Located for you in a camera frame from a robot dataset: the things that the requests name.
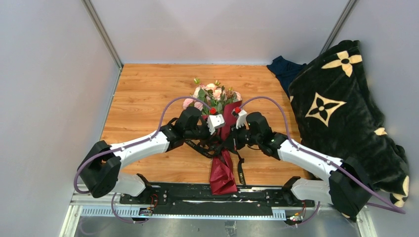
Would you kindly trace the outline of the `dark red wrapping paper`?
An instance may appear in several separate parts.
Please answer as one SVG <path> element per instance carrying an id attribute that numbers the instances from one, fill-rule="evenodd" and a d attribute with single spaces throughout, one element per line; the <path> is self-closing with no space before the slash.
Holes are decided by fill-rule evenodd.
<path id="1" fill-rule="evenodd" d="M 222 141 L 226 140 L 228 137 L 231 131 L 231 125 L 236 124 L 236 118 L 232 115 L 232 111 L 235 108 L 230 105 L 227 106 L 227 110 L 223 112 L 225 125 L 219 132 Z M 220 155 L 212 159 L 209 184 L 213 195 L 225 195 L 237 191 L 233 173 L 233 162 L 228 150 L 223 149 Z"/>

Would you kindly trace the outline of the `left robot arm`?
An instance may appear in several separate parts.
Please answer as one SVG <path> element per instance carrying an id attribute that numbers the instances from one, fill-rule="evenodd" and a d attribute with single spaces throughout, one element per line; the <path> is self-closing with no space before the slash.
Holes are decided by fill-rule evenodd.
<path id="1" fill-rule="evenodd" d="M 87 190 L 78 187 L 75 190 L 94 198 L 111 192 L 128 194 L 139 204 L 145 204 L 151 199 L 145 179 L 123 173 L 122 169 L 143 158 L 174 150 L 188 140 L 209 140 L 224 125 L 225 120 L 218 112 L 204 117 L 199 109 L 189 107 L 167 124 L 159 122 L 157 130 L 149 135 L 117 144 L 98 141 L 79 165 L 75 176 L 76 181 L 84 182 Z"/>

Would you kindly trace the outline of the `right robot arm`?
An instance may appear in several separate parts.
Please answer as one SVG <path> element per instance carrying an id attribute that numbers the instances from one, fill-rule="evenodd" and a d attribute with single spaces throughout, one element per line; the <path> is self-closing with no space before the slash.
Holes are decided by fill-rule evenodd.
<path id="1" fill-rule="evenodd" d="M 285 134 L 272 131 L 259 112 L 247 114 L 236 108 L 230 115 L 236 120 L 226 140 L 231 152 L 237 154 L 246 145 L 257 145 L 266 156 L 292 163 L 317 176 L 316 180 L 291 178 L 283 186 L 282 199 L 286 205 L 295 206 L 301 200 L 320 201 L 355 220 L 371 198 L 365 189 L 373 188 L 371 180 L 357 159 L 330 157 L 305 147 Z"/>

